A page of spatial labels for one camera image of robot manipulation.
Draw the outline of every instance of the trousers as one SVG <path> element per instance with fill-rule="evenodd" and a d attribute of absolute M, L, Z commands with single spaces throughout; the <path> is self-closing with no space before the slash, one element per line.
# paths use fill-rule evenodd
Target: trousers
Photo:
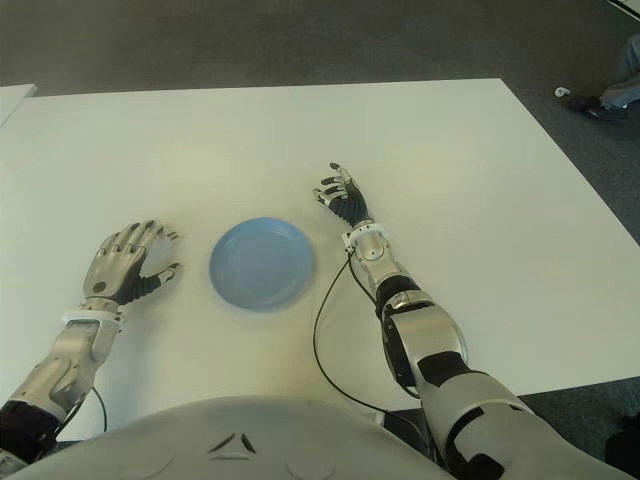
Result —
<path fill-rule="evenodd" d="M 623 107 L 640 99 L 640 33 L 629 40 L 600 96 L 604 107 Z"/>

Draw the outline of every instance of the gray carpet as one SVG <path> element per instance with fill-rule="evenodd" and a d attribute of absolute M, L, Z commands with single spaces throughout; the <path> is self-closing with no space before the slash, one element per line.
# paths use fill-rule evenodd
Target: gray carpet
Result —
<path fill-rule="evenodd" d="M 501 77 L 640 241 L 640 105 L 626 124 L 607 124 L 553 96 L 558 85 L 602 90 L 625 39 L 640 31 L 604 0 L 1 0 L 0 8 L 0 84 L 36 83 L 38 95 Z M 526 400 L 601 457 L 616 418 L 640 410 L 640 380 Z"/>

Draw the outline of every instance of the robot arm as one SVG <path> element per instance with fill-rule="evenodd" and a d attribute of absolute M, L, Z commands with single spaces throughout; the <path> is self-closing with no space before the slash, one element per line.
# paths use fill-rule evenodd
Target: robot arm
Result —
<path fill-rule="evenodd" d="M 174 278 L 178 264 L 151 277 L 140 276 L 149 250 L 163 235 L 162 226 L 147 221 L 129 225 L 102 243 L 85 278 L 84 304 L 64 315 L 66 325 L 50 353 L 0 410 L 0 478 L 55 446 L 65 420 L 91 390 L 98 367 L 122 330 L 118 308 Z"/>
<path fill-rule="evenodd" d="M 467 366 L 455 321 L 395 261 L 351 176 L 331 167 L 338 176 L 324 180 L 333 185 L 314 190 L 315 197 L 354 228 L 343 239 L 374 292 L 387 363 L 400 385 L 416 387 L 448 470 L 464 480 L 630 479 L 570 445 L 500 382 Z"/>

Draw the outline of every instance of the wire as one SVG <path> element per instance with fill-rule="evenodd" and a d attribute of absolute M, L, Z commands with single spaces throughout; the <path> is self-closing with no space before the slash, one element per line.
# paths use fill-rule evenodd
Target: wire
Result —
<path fill-rule="evenodd" d="M 100 406 L 102 407 L 102 425 L 103 425 L 102 431 L 106 432 L 107 431 L 107 407 L 104 406 L 102 397 L 98 393 L 98 390 L 96 390 L 96 387 L 91 387 L 91 390 L 93 390 L 93 393 L 95 393 L 96 397 L 98 397 L 98 401 L 100 402 Z"/>
<path fill-rule="evenodd" d="M 405 391 L 405 393 L 406 393 L 407 395 L 409 395 L 410 397 L 417 398 L 418 400 L 420 400 L 420 395 L 418 395 L 417 393 L 412 392 L 411 390 L 409 390 L 409 387 L 405 387 L 404 385 L 400 385 L 400 387 L 401 387 L 401 388 Z"/>
<path fill-rule="evenodd" d="M 373 295 L 371 295 L 371 293 L 369 293 L 369 290 L 367 290 L 364 287 L 364 285 L 362 284 L 362 282 L 360 281 L 360 279 L 356 275 L 356 272 L 353 271 L 353 264 L 351 263 L 351 257 L 353 257 L 353 253 L 350 253 L 349 254 L 349 258 L 347 258 L 347 262 L 349 262 L 349 270 L 351 271 L 351 276 L 356 281 L 358 286 L 362 289 L 362 291 L 367 295 L 367 297 L 369 297 L 369 300 L 371 300 L 371 303 L 373 303 L 375 305 L 376 304 L 375 298 L 373 298 Z"/>
<path fill-rule="evenodd" d="M 69 413 L 69 415 L 67 415 L 67 418 L 65 418 L 64 421 L 60 425 L 58 425 L 58 428 L 56 428 L 55 431 L 53 432 L 54 437 L 57 437 L 58 435 L 60 435 L 60 432 L 62 432 L 62 430 L 64 430 L 64 428 L 67 425 L 69 425 L 69 422 L 73 420 L 73 417 L 76 416 L 76 414 L 78 413 L 78 410 L 80 410 L 80 407 L 82 407 L 83 403 L 84 403 L 84 398 L 78 404 L 76 404 L 76 406 L 73 407 L 73 409 L 71 409 L 71 412 Z"/>
<path fill-rule="evenodd" d="M 318 368 L 320 369 L 320 372 L 322 373 L 322 376 L 325 378 L 325 380 L 327 382 L 329 382 L 329 384 L 333 388 L 335 388 L 338 392 L 340 392 L 345 397 L 353 400 L 356 403 L 359 403 L 360 405 L 363 405 L 363 406 L 365 406 L 367 408 L 370 408 L 372 410 L 380 412 L 380 413 L 382 413 L 384 415 L 389 415 L 390 417 L 393 417 L 393 418 L 395 418 L 397 420 L 400 420 L 401 422 L 404 422 L 406 425 L 410 426 L 414 430 L 416 435 L 418 436 L 418 439 L 420 440 L 420 443 L 422 443 L 423 446 L 426 448 L 427 455 L 433 459 L 434 458 L 434 454 L 433 454 L 433 438 L 431 439 L 431 442 L 427 442 L 427 440 L 425 439 L 425 437 L 422 434 L 422 432 L 420 431 L 420 429 L 413 422 L 410 422 L 406 418 L 403 418 L 400 415 L 397 415 L 397 414 L 395 414 L 395 413 L 393 413 L 393 412 L 391 412 L 389 410 L 385 410 L 384 408 L 377 407 L 375 405 L 372 405 L 370 403 L 362 401 L 359 398 L 354 397 L 353 395 L 348 394 L 342 388 L 340 388 L 331 379 L 331 377 L 329 377 L 329 375 L 325 371 L 324 367 L 322 366 L 322 362 L 320 361 L 320 357 L 318 356 L 318 338 L 317 338 L 318 321 L 320 320 L 320 315 L 322 314 L 322 310 L 324 309 L 324 306 L 327 303 L 327 299 L 329 298 L 329 295 L 331 294 L 331 291 L 333 290 L 333 287 L 335 286 L 336 282 L 338 281 L 338 279 L 342 275 L 342 272 L 344 272 L 344 269 L 347 268 L 347 265 L 349 265 L 349 267 L 351 267 L 351 255 L 349 255 L 349 257 L 347 258 L 346 262 L 344 262 L 344 265 L 342 265 L 342 267 L 340 268 L 340 270 L 338 271 L 338 273 L 334 277 L 333 281 L 331 282 L 331 285 L 329 286 L 329 289 L 327 290 L 327 293 L 325 294 L 324 298 L 322 299 L 322 303 L 320 304 L 320 308 L 318 309 L 318 313 L 316 315 L 316 319 L 315 319 L 315 321 L 313 323 L 313 355 L 315 356 L 316 364 L 318 365 Z M 362 284 L 360 284 L 360 282 L 357 280 L 357 278 L 356 278 L 356 282 L 360 285 L 360 287 L 367 293 L 369 298 L 371 298 L 371 300 L 373 301 L 373 297 L 371 297 L 369 292 L 367 292 L 367 290 L 364 289 L 364 287 L 362 286 Z"/>
<path fill-rule="evenodd" d="M 100 406 L 102 407 L 102 420 L 103 420 L 103 427 L 104 427 L 103 431 L 106 432 L 107 431 L 107 408 L 104 406 L 104 402 L 102 401 L 102 397 L 98 393 L 98 390 L 96 390 L 95 387 L 91 387 L 91 390 L 93 390 L 93 393 L 95 393 L 96 397 L 98 397 L 98 401 L 100 402 Z M 76 414 L 80 410 L 80 407 L 82 407 L 82 404 L 84 403 L 85 399 L 86 397 L 83 398 L 79 403 L 77 403 L 71 409 L 71 412 L 69 412 L 69 415 L 67 415 L 67 418 L 65 418 L 64 421 L 60 425 L 58 425 L 58 428 L 56 428 L 55 431 L 53 432 L 54 437 L 57 437 L 58 435 L 60 435 L 62 430 L 64 430 L 65 427 L 69 425 L 69 422 L 73 420 L 73 417 L 76 416 Z"/>

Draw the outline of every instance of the robot's right hand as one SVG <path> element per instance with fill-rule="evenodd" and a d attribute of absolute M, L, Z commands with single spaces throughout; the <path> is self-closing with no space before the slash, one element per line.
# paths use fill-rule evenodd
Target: robot's right hand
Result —
<path fill-rule="evenodd" d="M 338 176 L 322 180 L 325 190 L 315 188 L 313 195 L 316 200 L 329 208 L 333 213 L 355 226 L 363 220 L 373 220 L 367 210 L 364 197 L 349 172 L 337 163 L 330 163 Z"/>
<path fill-rule="evenodd" d="M 117 310 L 172 280 L 180 265 L 174 263 L 150 277 L 141 277 L 149 250 L 165 235 L 155 221 L 133 223 L 107 237 L 98 249 L 84 281 L 83 308 Z M 167 235 L 172 239 L 175 233 Z"/>

